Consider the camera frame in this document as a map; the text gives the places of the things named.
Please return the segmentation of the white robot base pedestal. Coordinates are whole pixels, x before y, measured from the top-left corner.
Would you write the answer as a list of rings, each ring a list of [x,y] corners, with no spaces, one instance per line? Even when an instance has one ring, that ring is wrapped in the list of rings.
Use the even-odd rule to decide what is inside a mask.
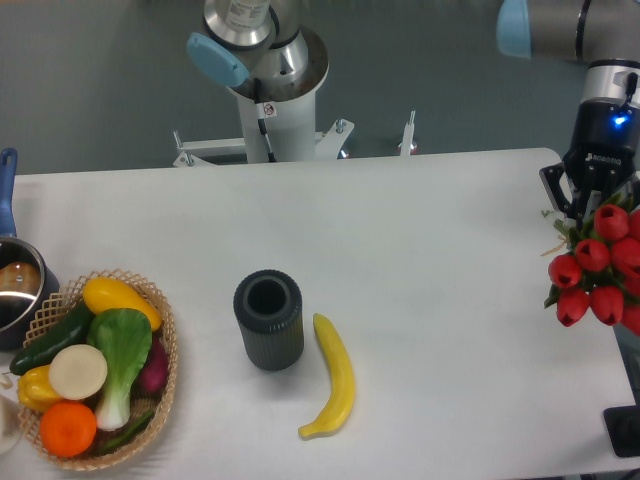
[[[316,156],[316,92],[329,60],[300,9],[298,1],[208,1],[203,32],[187,41],[198,70],[235,96],[250,163]]]

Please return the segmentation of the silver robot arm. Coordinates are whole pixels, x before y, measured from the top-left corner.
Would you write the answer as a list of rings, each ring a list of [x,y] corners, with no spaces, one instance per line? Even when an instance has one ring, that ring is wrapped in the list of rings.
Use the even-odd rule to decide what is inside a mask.
[[[586,65],[572,138],[540,176],[555,210],[576,225],[612,195],[639,204],[639,4],[506,1],[496,26],[504,55]]]

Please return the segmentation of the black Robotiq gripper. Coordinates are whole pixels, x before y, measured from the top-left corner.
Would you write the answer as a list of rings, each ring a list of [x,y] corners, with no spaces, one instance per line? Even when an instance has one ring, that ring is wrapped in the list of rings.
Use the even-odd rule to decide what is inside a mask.
[[[593,220],[606,204],[632,212],[639,207],[638,160],[639,63],[596,61],[587,70],[564,165],[539,170],[553,209],[571,218],[572,201],[560,184],[566,172],[578,223]]]

